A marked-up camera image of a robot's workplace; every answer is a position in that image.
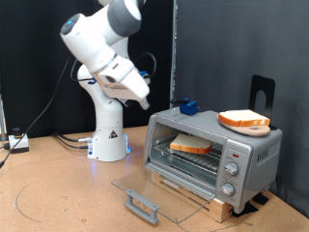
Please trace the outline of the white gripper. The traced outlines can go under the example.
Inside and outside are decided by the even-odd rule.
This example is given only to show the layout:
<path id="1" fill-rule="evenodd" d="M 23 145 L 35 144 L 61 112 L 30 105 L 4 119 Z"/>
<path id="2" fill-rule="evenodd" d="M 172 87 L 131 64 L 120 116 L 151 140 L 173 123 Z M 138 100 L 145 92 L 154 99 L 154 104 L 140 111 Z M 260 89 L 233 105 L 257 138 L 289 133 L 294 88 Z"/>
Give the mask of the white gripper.
<path id="1" fill-rule="evenodd" d="M 127 99 L 125 107 L 132 107 L 133 101 L 140 101 L 140 106 L 147 110 L 150 107 L 147 99 L 150 88 L 137 70 L 116 72 L 106 70 L 100 73 L 104 92 L 111 98 Z"/>

